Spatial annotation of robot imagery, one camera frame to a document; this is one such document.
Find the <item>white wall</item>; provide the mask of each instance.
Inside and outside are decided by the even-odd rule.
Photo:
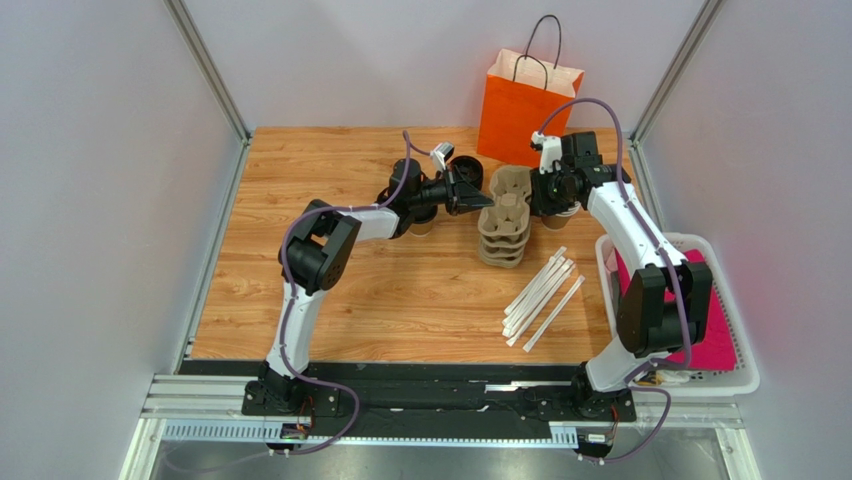
[[[852,4],[727,2],[645,147],[668,228],[708,238],[762,375],[763,478],[849,478]]]
[[[478,125],[485,71],[522,51],[543,14],[562,20],[560,62],[582,96],[632,129],[701,0],[187,0],[240,113],[256,126]],[[556,27],[531,53],[551,60]],[[572,125],[611,126],[581,107]]]
[[[162,2],[2,12],[0,477],[116,478],[238,144]]]

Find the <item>wood grain surface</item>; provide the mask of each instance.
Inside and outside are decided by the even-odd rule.
[[[412,128],[422,149],[442,141],[473,155],[491,173],[501,163],[476,155],[475,128]],[[612,129],[596,129],[606,163],[615,162]],[[314,198],[362,205],[387,186],[404,157],[400,128],[259,128],[225,234],[193,358],[259,359],[272,345],[282,301],[277,262],[282,236]],[[632,173],[627,164],[627,171]],[[417,155],[421,165],[429,160]],[[595,241],[604,231],[581,211],[558,231],[532,220],[523,261],[513,269],[482,263],[476,249],[479,212],[458,217],[443,209],[425,237],[358,244],[317,320],[311,359],[577,363],[609,342]],[[577,269],[514,347],[501,335],[503,309],[561,246]],[[578,275],[586,282],[535,348],[521,348]]]

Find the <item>white plastic basket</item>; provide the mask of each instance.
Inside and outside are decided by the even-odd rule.
[[[754,362],[754,356],[751,353],[751,346],[749,346],[748,338],[746,338],[740,314],[736,305],[734,305],[731,291],[725,282],[724,275],[722,275],[713,248],[707,240],[697,235],[666,233],[665,236],[672,246],[681,252],[698,250],[704,255],[704,260],[710,267],[710,271],[713,272],[713,286],[719,296],[719,303],[722,305],[722,311],[728,321],[731,339],[737,352],[737,364],[734,370],[730,372],[694,371],[688,383],[666,385],[665,389],[673,397],[728,397],[755,391],[757,386],[760,385],[760,374],[757,371],[757,365]],[[602,236],[595,243],[606,316],[609,321],[609,329],[615,336],[615,309],[613,307],[612,277],[610,275],[612,272],[606,267],[606,259],[612,253],[612,250],[613,246],[609,235]]]

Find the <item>pink cloth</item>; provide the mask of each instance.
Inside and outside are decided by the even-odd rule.
[[[621,255],[616,252],[615,256],[618,263],[618,282],[621,284],[621,295],[624,296],[627,292],[627,286],[630,284],[630,277]],[[698,250],[685,252],[684,256],[690,262],[704,261],[704,255]],[[710,308],[707,312],[707,332],[704,334],[704,341],[692,346],[692,362],[690,362],[689,368],[691,370],[731,371],[737,364],[737,352],[734,349],[731,332],[728,330],[728,322],[725,321],[725,313],[722,311],[716,290],[713,290],[712,294]],[[666,291],[665,299],[666,301],[674,301],[674,294]],[[673,353],[668,356],[668,359],[682,362],[683,352]]]

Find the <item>purple cable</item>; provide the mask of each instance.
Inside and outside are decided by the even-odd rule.
[[[403,135],[408,135],[408,132],[403,130]],[[426,150],[420,150],[419,148],[415,147],[414,145],[411,144],[411,142],[408,142],[408,146],[410,146],[412,150],[414,150],[415,152],[417,152],[421,155],[426,155],[427,157],[431,155],[431,153],[427,152]]]
[[[577,98],[571,100],[568,103],[560,106],[553,113],[550,114],[549,117],[541,124],[541,128],[538,129],[538,133],[541,134],[544,132],[544,129],[547,128],[547,125],[553,120],[556,115],[559,115],[560,112],[565,110],[572,105],[576,105],[578,103],[594,103],[604,108],[604,110],[609,113],[609,116],[612,117],[612,123],[615,127],[616,139],[617,139],[617,152],[616,152],[616,161],[615,161],[615,178],[618,183],[618,190],[621,193],[621,198],[627,203],[630,212],[636,218],[636,221],[639,222],[639,225],[642,227],[642,230],[645,231],[645,234],[648,238],[651,239],[651,242],[654,244],[654,248],[657,249],[657,253],[662,257],[663,262],[666,264],[666,270],[669,272],[669,277],[672,281],[672,289],[675,294],[675,303],[677,304],[677,314],[678,320],[680,321],[680,332],[681,338],[684,345],[684,354],[683,354],[683,363],[672,362],[666,359],[656,359],[649,360],[638,367],[634,368],[630,373],[624,377],[624,382],[629,384],[632,382],[638,375],[641,375],[647,371],[649,371],[652,367],[656,367],[657,365],[665,365],[671,369],[686,369],[689,367],[689,364],[692,362],[692,342],[689,338],[689,325],[686,321],[686,308],[683,304],[683,292],[680,289],[680,283],[677,281],[677,272],[674,268],[674,263],[672,262],[671,257],[669,257],[668,253],[666,253],[665,249],[661,248],[662,242],[657,236],[654,234],[654,231],[651,229],[651,226],[648,222],[645,221],[645,218],[639,213],[639,209],[633,202],[630,201],[630,195],[627,193],[627,187],[624,185],[623,171],[624,171],[624,139],[621,137],[621,123],[618,121],[618,116],[616,116],[615,111],[606,104],[603,100],[598,100],[597,98]],[[654,437],[657,436],[660,429],[663,427],[663,423],[666,421],[666,417],[668,417],[669,409],[672,406],[672,397],[669,392],[661,389],[661,388],[647,388],[647,387],[630,387],[630,390],[633,392],[653,392],[665,395],[666,397],[666,406],[663,410],[663,414],[660,416],[660,421],[657,422],[657,425],[651,431],[651,433],[642,441],[639,445],[636,446],[630,452],[615,457],[611,459],[602,459],[596,457],[588,457],[590,461],[593,463],[617,463],[625,460],[629,460],[633,458],[636,454],[642,451]]]
[[[418,153],[422,153],[424,155],[429,155],[429,153],[425,152],[424,150],[421,150],[421,149],[419,149],[419,148],[417,148],[417,147],[415,147],[414,145],[411,144],[411,139],[408,136],[407,130],[402,131],[402,137],[405,139],[405,167],[403,168],[403,171],[402,171],[402,178],[405,179],[408,176],[408,169],[409,169],[409,166],[411,165],[411,150],[414,150]],[[388,205],[390,205],[391,202],[394,201],[394,199],[396,199],[397,196],[399,196],[399,193],[402,191],[402,187],[403,187],[404,184],[405,184],[404,181],[400,182],[400,184],[397,185],[396,190],[393,191],[393,193],[388,197],[388,199],[385,200],[384,202],[382,202],[379,205],[368,205],[368,206],[363,206],[363,207],[321,207],[321,208],[317,208],[315,210],[311,210],[309,212],[305,212],[299,218],[294,220],[293,223],[290,224],[290,227],[287,229],[287,232],[284,234],[283,244],[287,245],[287,241],[289,240],[291,234],[293,233],[293,227],[295,227],[300,222],[303,222],[303,221],[307,220],[308,218],[310,218],[312,216],[320,215],[320,214],[326,213],[326,212],[333,212],[333,211],[337,211],[337,210],[343,210],[343,211],[348,211],[348,212],[362,212],[362,211],[365,211],[365,210],[376,210],[376,209],[379,209],[379,208],[387,207]],[[284,268],[286,278],[288,279],[288,282],[290,283],[290,291],[295,292],[296,291],[296,283],[295,283],[294,280],[292,280],[293,275],[290,272],[290,266],[287,264],[286,255],[283,256],[280,260],[281,260],[281,265]],[[340,430],[340,432],[336,433],[331,438],[329,438],[325,442],[320,443],[319,445],[313,446],[313,447],[305,449],[305,450],[293,450],[289,453],[290,455],[306,455],[308,453],[314,453],[314,452],[318,452],[322,449],[328,448],[334,442],[340,440],[340,438],[343,435],[345,435],[346,432],[348,432],[350,428],[352,428],[352,425],[355,423],[355,420],[358,418],[358,414],[361,411],[361,399],[358,398],[358,394],[355,393],[354,390],[347,387],[346,385],[341,385],[339,383],[334,383],[334,382],[326,382],[326,381],[323,381],[323,380],[318,380],[318,379],[315,379],[315,378],[310,378],[310,377],[307,377],[305,375],[302,375],[301,373],[297,372],[296,369],[293,368],[293,365],[290,364],[290,361],[287,360],[287,353],[284,351],[284,348],[286,347],[286,345],[284,344],[284,337],[285,337],[284,332],[287,329],[287,321],[290,318],[290,312],[293,310],[293,305],[294,305],[295,300],[296,300],[295,296],[290,297],[290,301],[287,302],[287,307],[285,307],[285,309],[284,309],[284,319],[281,323],[281,335],[279,336],[279,343],[281,343],[281,358],[284,360],[284,366],[287,367],[287,370],[291,374],[293,374],[294,377],[296,377],[296,378],[298,378],[298,379],[300,379],[304,382],[312,383],[314,385],[319,385],[319,386],[323,386],[323,387],[336,388],[336,389],[343,390],[344,392],[346,392],[347,394],[352,396],[353,400],[355,400],[355,409],[352,412],[352,418],[349,419],[349,422],[346,423],[346,425],[343,427],[343,429]],[[166,456],[163,457],[163,464],[165,464],[168,468],[170,468],[170,469],[172,469],[176,472],[179,472],[179,473],[194,473],[194,474],[197,474],[197,475],[204,475],[204,474],[207,474],[207,473],[218,472],[219,470],[224,470],[226,468],[230,468],[230,467],[233,467],[235,465],[239,465],[243,462],[248,462],[250,460],[254,460],[256,458],[261,458],[261,457],[266,457],[266,456],[269,456],[269,451],[265,451],[265,452],[261,452],[261,453],[255,453],[255,454],[252,454],[252,455],[245,456],[243,458],[238,458],[237,460],[234,460],[232,462],[228,462],[224,465],[219,465],[219,466],[216,466],[216,467],[191,469],[191,468],[178,467],[177,465],[173,464],[168,459],[168,455],[166,455]]]
[[[403,168],[403,171],[402,171],[402,178],[405,179],[408,176],[408,168],[409,168],[409,165],[411,164],[411,150],[414,149],[415,151],[418,151],[418,152],[423,152],[423,150],[420,150],[419,148],[416,148],[411,144],[411,139],[408,136],[408,131],[403,130],[402,136],[405,139],[405,167]],[[404,181],[400,182],[399,185],[397,185],[396,189],[393,191],[393,193],[388,197],[388,199],[385,200],[384,202],[382,202],[378,206],[369,205],[369,206],[364,206],[364,207],[321,207],[321,208],[317,208],[315,210],[311,210],[309,212],[305,212],[299,218],[297,218],[293,223],[290,224],[290,227],[287,229],[287,233],[284,234],[284,240],[283,240],[284,248],[282,248],[282,251],[285,252],[285,253],[284,253],[284,255],[282,255],[282,258],[281,258],[281,266],[284,269],[285,278],[290,283],[290,292],[291,292],[290,300],[287,302],[287,307],[285,307],[285,309],[284,309],[283,319],[282,319],[282,322],[281,322],[281,333],[280,333],[279,338],[278,338],[278,341],[281,344],[281,358],[284,360],[284,366],[287,368],[287,370],[295,378],[298,378],[299,380],[302,380],[303,382],[311,383],[311,384],[314,384],[314,385],[319,385],[319,386],[322,386],[322,387],[337,388],[337,389],[343,390],[344,392],[349,394],[349,396],[351,396],[352,399],[355,401],[355,409],[352,412],[352,417],[349,419],[349,421],[346,423],[346,425],[343,427],[343,429],[341,429],[339,432],[334,434],[331,438],[320,443],[319,445],[315,445],[313,447],[310,447],[310,448],[307,448],[307,449],[304,449],[304,450],[293,450],[292,452],[290,452],[290,455],[306,455],[308,453],[314,453],[314,452],[318,452],[318,451],[320,451],[324,448],[328,448],[334,442],[340,440],[340,438],[343,435],[345,435],[346,432],[348,432],[350,428],[352,428],[352,425],[355,423],[355,420],[358,418],[358,414],[361,411],[361,399],[358,398],[358,394],[355,393],[354,390],[352,390],[351,388],[349,388],[345,385],[341,385],[339,383],[326,382],[326,381],[323,381],[323,380],[310,378],[306,375],[302,375],[301,373],[297,372],[296,369],[293,368],[293,366],[290,364],[290,361],[287,360],[287,353],[284,350],[287,347],[287,345],[284,343],[284,339],[285,339],[284,332],[287,330],[287,321],[290,318],[290,312],[292,311],[293,305],[294,305],[295,300],[296,300],[296,297],[295,297],[296,281],[294,280],[294,277],[293,277],[293,275],[290,271],[290,265],[287,263],[287,255],[286,255],[286,250],[287,250],[286,246],[287,246],[289,239],[290,239],[290,237],[293,233],[293,229],[296,227],[296,225],[307,220],[308,218],[313,217],[315,215],[320,215],[320,214],[326,213],[326,212],[333,212],[333,211],[337,211],[337,210],[343,210],[343,211],[348,211],[348,212],[362,212],[362,211],[366,211],[366,210],[375,210],[375,209],[387,207],[388,205],[391,204],[391,202],[394,201],[394,199],[396,199],[396,197],[402,191],[402,187],[403,187],[404,183],[405,183]]]
[[[258,459],[258,458],[262,458],[262,457],[268,457],[268,456],[269,456],[269,450],[266,450],[266,451],[263,451],[263,452],[260,452],[260,453],[254,453],[254,454],[251,454],[251,455],[247,455],[243,458],[238,458],[238,459],[231,461],[231,462],[228,462],[224,465],[218,465],[218,466],[215,466],[215,467],[197,468],[196,469],[196,468],[178,467],[177,465],[172,463],[171,460],[169,460],[168,455],[166,455],[166,456],[163,457],[163,465],[169,467],[170,470],[174,470],[178,473],[194,473],[196,475],[206,475],[208,473],[218,472],[219,470],[231,468],[231,467],[237,466],[241,463],[245,463],[245,462],[248,462],[248,461],[251,461],[251,460],[255,460],[255,459]]]
[[[607,463],[626,462],[627,460],[630,460],[631,458],[638,455],[639,452],[641,452],[645,447],[647,447],[648,444],[651,443],[651,440],[653,440],[654,437],[656,437],[657,434],[660,433],[660,429],[663,428],[663,423],[665,423],[666,418],[668,418],[668,416],[669,416],[669,410],[671,410],[671,408],[672,408],[672,396],[671,396],[671,394],[669,392],[663,390],[662,388],[654,388],[654,387],[631,387],[630,390],[633,391],[633,392],[659,393],[660,395],[663,395],[663,396],[666,397],[666,406],[663,407],[663,413],[662,413],[662,415],[660,415],[660,421],[657,422],[657,424],[654,426],[654,429],[651,430],[651,433],[649,433],[648,436],[645,437],[644,440],[642,440],[642,443],[640,443],[633,450],[630,450],[629,452],[625,453],[624,455],[619,455],[619,456],[614,457],[614,458],[606,458],[606,459],[598,458],[598,457],[587,457],[587,456],[584,455],[583,459],[588,459],[590,462],[600,464],[600,465],[606,465]]]
[[[628,208],[630,209],[630,212],[636,218],[636,221],[639,222],[639,225],[642,227],[642,230],[645,231],[645,234],[648,236],[648,238],[651,239],[651,242],[653,242],[654,248],[657,249],[657,252],[663,258],[663,262],[665,262],[665,264],[666,264],[666,270],[668,270],[669,276],[672,279],[672,288],[674,289],[675,303],[677,304],[677,313],[678,313],[678,318],[680,320],[681,339],[682,339],[683,345],[684,345],[684,347],[683,347],[683,349],[684,349],[683,360],[684,361],[683,361],[683,363],[677,363],[677,362],[671,362],[671,361],[665,360],[665,359],[660,359],[660,360],[655,360],[655,363],[665,365],[665,366],[672,368],[672,369],[688,368],[689,364],[692,362],[692,342],[690,341],[690,338],[689,338],[689,326],[687,325],[687,321],[686,321],[686,308],[684,307],[684,304],[683,304],[683,292],[681,292],[681,290],[680,290],[680,284],[678,284],[675,281],[677,279],[677,272],[674,269],[674,264],[672,263],[672,259],[669,257],[669,255],[666,253],[665,250],[660,248],[660,246],[661,246],[660,240],[657,238],[656,235],[654,235],[654,232],[651,229],[651,226],[648,225],[648,222],[646,222],[645,218],[639,213],[639,209],[636,207],[636,205],[634,205],[633,202],[630,201],[630,195],[627,193],[627,187],[624,185],[624,178],[623,178],[623,175],[622,175],[622,173],[624,171],[624,139],[621,137],[621,122],[618,121],[618,116],[615,114],[615,110],[613,110],[612,107],[610,107],[606,102],[604,102],[603,100],[598,100],[597,98],[577,98],[577,99],[571,100],[568,103],[563,104],[562,106],[560,106],[559,108],[554,110],[553,113],[551,113],[550,116],[548,116],[547,119],[545,119],[544,123],[541,124],[541,128],[538,129],[538,133],[539,134],[543,133],[544,129],[547,128],[547,125],[550,124],[550,122],[557,115],[559,115],[560,112],[562,112],[566,108],[571,107],[573,105],[576,105],[578,103],[594,103],[596,105],[599,105],[599,106],[603,107],[604,110],[606,110],[607,113],[609,113],[609,116],[612,118],[612,123],[613,123],[613,126],[615,127],[616,141],[617,141],[617,146],[616,146],[617,151],[616,151],[616,154],[615,154],[616,155],[616,157],[615,157],[615,179],[618,183],[618,190],[621,193],[621,198],[625,202],[627,202],[627,205],[628,205]],[[648,369],[650,369],[651,365],[650,365],[650,363],[648,363],[648,364],[644,365],[643,367],[644,367],[644,370],[641,370],[639,368],[634,370],[634,371],[636,371],[636,375],[639,375],[640,373],[647,371]],[[634,378],[636,378],[636,375],[630,376],[629,381],[632,381]]]

